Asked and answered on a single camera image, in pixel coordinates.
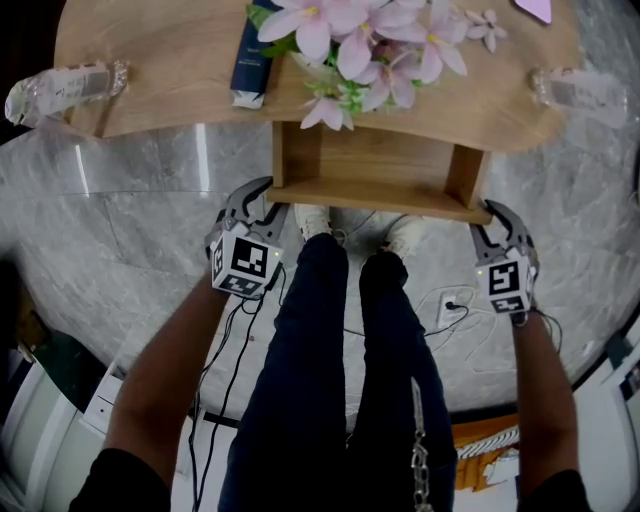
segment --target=shoe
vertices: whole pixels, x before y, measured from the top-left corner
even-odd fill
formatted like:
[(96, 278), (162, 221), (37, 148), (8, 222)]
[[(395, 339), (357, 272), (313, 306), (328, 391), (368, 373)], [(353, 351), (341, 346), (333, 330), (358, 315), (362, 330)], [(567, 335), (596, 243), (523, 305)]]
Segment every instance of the shoe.
[(422, 241), (422, 235), (427, 226), (424, 217), (417, 215), (404, 215), (389, 228), (389, 232), (382, 243), (382, 250), (393, 252), (405, 260), (415, 252), (416, 247)]
[(296, 204), (293, 207), (293, 211), (305, 242), (320, 233), (332, 234), (328, 206)]

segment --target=jeans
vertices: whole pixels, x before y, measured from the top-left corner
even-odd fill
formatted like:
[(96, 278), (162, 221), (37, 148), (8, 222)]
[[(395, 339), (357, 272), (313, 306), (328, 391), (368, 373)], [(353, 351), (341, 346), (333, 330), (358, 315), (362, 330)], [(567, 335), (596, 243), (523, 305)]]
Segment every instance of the jeans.
[(412, 376), (422, 393), (429, 503), (452, 510), (457, 454), (442, 383), (402, 289), (407, 271), (390, 252), (371, 256), (360, 278), (366, 377), (345, 446), (347, 274), (332, 236), (307, 241), (229, 451), (220, 512), (414, 510)]

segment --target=marble floor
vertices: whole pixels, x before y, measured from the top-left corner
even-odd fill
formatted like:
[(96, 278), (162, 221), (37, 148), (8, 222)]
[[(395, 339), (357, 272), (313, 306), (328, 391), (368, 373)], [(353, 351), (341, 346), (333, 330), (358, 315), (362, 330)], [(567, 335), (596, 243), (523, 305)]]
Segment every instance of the marble floor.
[[(627, 0), (581, 0), (585, 67), (640, 84), (640, 19)], [(640, 140), (638, 97), (627, 127), (572, 118), (563, 136), (517, 155), (494, 155), (483, 192), (529, 226), (542, 272), (537, 298), (564, 329), (562, 360), (573, 379), (640, 299), (640, 211), (630, 200)], [(202, 240), (227, 194), (269, 175), (269, 124), (197, 125), (105, 141), (31, 132), (0, 148), (0, 248), (21, 258), (45, 320), (109, 362), (125, 365), (148, 342), (206, 265)], [(262, 213), (266, 205), (256, 205)], [(368, 251), (396, 215), (335, 210), (350, 258), (346, 327), (362, 330), (357, 280)], [(499, 229), (492, 226), (494, 233)], [(302, 245), (293, 216), (282, 235), (289, 282)], [(514, 400), (507, 320), (477, 290), (464, 224), (429, 220), (407, 266), (406, 290), (427, 330), (443, 293), (470, 309), (453, 332), (428, 338), (453, 411)], [(229, 309), (237, 304), (233, 299)], [(278, 312), (270, 294), (254, 326), (227, 415), (241, 416), (264, 362)], [(203, 398), (219, 410), (247, 317), (212, 368)], [(346, 335), (347, 416), (355, 419), (364, 376), (363, 339)]]

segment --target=black sleeve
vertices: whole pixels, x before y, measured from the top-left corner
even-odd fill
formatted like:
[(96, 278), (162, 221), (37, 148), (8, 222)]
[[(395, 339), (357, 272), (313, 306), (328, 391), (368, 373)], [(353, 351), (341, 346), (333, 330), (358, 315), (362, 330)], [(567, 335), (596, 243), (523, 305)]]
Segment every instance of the black sleeve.
[(69, 505), (69, 512), (170, 509), (171, 494), (158, 474), (135, 455), (116, 449), (100, 452)]
[(520, 502), (518, 512), (591, 512), (580, 473), (562, 471), (547, 479)]

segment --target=wooden table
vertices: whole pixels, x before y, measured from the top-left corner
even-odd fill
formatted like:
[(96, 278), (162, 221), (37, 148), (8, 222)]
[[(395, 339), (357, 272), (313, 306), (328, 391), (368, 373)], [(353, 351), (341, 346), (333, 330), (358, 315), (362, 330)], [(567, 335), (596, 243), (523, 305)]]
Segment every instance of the wooden table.
[(481, 42), (460, 47), (469, 76), (445, 70), (420, 90), (414, 108), (357, 116), (355, 132), (302, 131), (307, 76), (287, 57), (274, 63), (258, 111), (231, 107), (229, 84), (245, 23), (240, 0), (67, 0), (56, 65), (96, 59), (131, 62), (130, 83), (110, 105), (69, 114), (98, 137), (226, 121), (274, 121), (274, 201), (307, 202), (488, 223), (477, 196), (491, 151), (535, 147), (563, 128), (561, 113), (539, 106), (527, 76), (534, 67), (579, 67), (571, 0), (553, 0), (543, 26), (508, 0), (457, 0), (493, 8), (509, 32), (496, 55)]

